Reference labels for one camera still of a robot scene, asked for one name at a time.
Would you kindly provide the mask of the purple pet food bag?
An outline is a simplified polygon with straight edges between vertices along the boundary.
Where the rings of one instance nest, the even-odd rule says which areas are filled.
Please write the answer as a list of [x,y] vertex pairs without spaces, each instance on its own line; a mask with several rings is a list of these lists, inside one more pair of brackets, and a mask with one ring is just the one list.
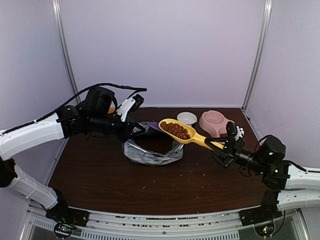
[[145,132],[122,144],[122,152],[131,162],[163,166],[183,158],[184,145],[161,131],[157,122],[141,122]]

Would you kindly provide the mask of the yellow plastic scoop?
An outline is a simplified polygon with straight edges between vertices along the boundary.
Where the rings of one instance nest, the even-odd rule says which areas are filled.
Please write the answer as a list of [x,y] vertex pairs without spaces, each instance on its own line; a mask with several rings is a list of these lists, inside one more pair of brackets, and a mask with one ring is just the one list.
[[165,118],[158,123],[158,127],[180,144],[187,145],[195,143],[201,147],[209,149],[205,144],[206,137],[198,134],[193,127],[178,120]]

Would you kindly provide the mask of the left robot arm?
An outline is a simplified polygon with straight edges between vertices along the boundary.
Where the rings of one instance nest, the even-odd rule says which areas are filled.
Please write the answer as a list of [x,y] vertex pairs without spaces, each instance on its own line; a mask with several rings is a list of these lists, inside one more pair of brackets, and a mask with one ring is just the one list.
[[79,134],[116,135],[125,142],[145,132],[128,115],[144,102],[146,88],[98,83],[79,91],[50,113],[0,132],[0,186],[13,189],[51,211],[61,222],[72,218],[63,194],[24,172],[13,157],[47,142]]

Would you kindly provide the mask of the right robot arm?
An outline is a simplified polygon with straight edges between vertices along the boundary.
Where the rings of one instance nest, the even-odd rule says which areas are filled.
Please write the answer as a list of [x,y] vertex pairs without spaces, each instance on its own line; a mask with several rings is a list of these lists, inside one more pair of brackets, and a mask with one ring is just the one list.
[[212,158],[223,168],[231,165],[249,175],[261,176],[268,188],[256,210],[259,220],[268,220],[276,211],[312,208],[320,205],[320,170],[303,167],[285,159],[286,146],[275,136],[263,137],[257,151],[243,146],[243,139],[234,137],[206,138]]

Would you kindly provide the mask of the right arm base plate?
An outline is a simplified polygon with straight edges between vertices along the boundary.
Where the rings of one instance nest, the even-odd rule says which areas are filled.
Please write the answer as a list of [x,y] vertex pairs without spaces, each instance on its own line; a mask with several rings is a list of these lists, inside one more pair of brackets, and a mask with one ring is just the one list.
[[283,214],[275,205],[261,205],[238,212],[242,226],[255,225],[272,221]]

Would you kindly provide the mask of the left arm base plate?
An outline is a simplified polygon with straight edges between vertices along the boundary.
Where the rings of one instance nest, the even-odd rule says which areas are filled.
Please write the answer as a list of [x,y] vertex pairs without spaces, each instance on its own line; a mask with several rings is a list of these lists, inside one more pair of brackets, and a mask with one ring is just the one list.
[[66,224],[72,227],[86,227],[90,213],[86,210],[80,210],[68,207],[67,209],[46,209],[44,208],[48,219],[56,223]]

